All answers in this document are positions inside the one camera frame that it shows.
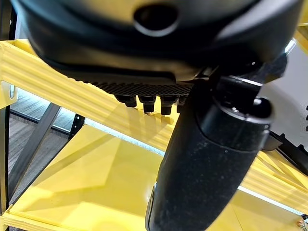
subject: white wall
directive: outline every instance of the white wall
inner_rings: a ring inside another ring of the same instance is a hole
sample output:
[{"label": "white wall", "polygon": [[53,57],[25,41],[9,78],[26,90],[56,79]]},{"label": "white wall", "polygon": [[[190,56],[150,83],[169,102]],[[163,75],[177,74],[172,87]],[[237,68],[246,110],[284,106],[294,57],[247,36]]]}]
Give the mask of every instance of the white wall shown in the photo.
[{"label": "white wall", "polygon": [[267,96],[275,106],[272,130],[308,150],[308,56],[298,46],[289,54],[284,77],[265,85],[260,95]]}]

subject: textured black panel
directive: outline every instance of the textured black panel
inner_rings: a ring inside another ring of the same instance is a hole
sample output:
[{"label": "textured black panel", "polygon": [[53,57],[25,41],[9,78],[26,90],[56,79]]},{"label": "textured black panel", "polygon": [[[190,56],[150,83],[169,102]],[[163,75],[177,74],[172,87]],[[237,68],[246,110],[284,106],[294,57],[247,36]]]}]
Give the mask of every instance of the textured black panel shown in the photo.
[{"label": "textured black panel", "polygon": [[96,87],[113,95],[188,95],[193,84],[150,85],[92,83]]}]

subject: black metal frame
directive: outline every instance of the black metal frame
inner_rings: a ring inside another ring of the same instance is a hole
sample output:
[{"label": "black metal frame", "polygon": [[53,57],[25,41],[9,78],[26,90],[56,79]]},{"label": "black metal frame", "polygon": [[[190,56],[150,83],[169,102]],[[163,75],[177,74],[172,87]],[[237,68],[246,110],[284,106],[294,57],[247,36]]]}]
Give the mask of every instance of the black metal frame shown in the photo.
[{"label": "black metal frame", "polygon": [[[0,40],[15,38],[17,14],[10,0],[0,1]],[[10,106],[0,109],[0,215],[9,207],[8,165],[9,165]]]},{"label": "black metal frame", "polygon": [[76,114],[72,124],[71,132],[68,136],[68,140],[71,140],[77,134],[77,132],[79,132],[84,123],[85,123],[85,117]]},{"label": "black metal frame", "polygon": [[28,169],[33,157],[35,156],[39,146],[48,134],[52,124],[60,112],[61,107],[50,103],[46,109],[42,119],[31,134],[28,142],[24,146],[17,161],[15,162],[9,174],[9,198],[11,199],[16,191],[22,177]]}]

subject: yellow shelf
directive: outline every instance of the yellow shelf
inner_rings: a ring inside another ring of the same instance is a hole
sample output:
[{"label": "yellow shelf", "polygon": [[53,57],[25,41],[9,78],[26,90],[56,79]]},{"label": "yellow shelf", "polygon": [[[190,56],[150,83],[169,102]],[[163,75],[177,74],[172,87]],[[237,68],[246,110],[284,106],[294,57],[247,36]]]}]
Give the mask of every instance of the yellow shelf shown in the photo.
[{"label": "yellow shelf", "polygon": [[[174,108],[170,116],[160,109],[145,115],[140,103],[127,108],[99,88],[67,78],[35,56],[26,40],[0,41],[0,78],[162,151],[178,119]],[[277,152],[260,152],[242,186],[308,213],[308,178]]]},{"label": "yellow shelf", "polygon": [[[145,231],[161,160],[84,125],[2,216],[2,223],[29,231]],[[208,231],[298,231],[299,219],[238,191]]]}]

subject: textured black grip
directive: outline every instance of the textured black grip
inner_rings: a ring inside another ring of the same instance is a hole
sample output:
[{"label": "textured black grip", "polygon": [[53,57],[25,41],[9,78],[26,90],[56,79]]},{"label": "textured black grip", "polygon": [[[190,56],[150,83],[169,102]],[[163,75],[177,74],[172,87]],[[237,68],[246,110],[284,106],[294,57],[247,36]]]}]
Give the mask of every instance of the textured black grip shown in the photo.
[{"label": "textured black grip", "polygon": [[[193,96],[195,100],[188,99],[159,169],[146,221],[150,231],[207,229],[233,197],[267,137],[268,118],[246,121],[240,114],[232,116],[215,102],[201,105],[201,110],[196,97],[198,93]],[[200,111],[205,112],[205,120],[200,117]],[[216,131],[213,131],[213,126],[209,128],[212,137],[219,137],[218,142],[205,135],[208,126],[204,126],[204,121],[225,123],[225,128],[220,125]],[[230,126],[237,128],[232,138],[227,134],[231,132]],[[257,142],[247,144],[249,137],[245,134]],[[239,148],[219,144],[224,137],[228,139],[227,144]],[[245,137],[243,145],[239,137]]]}]

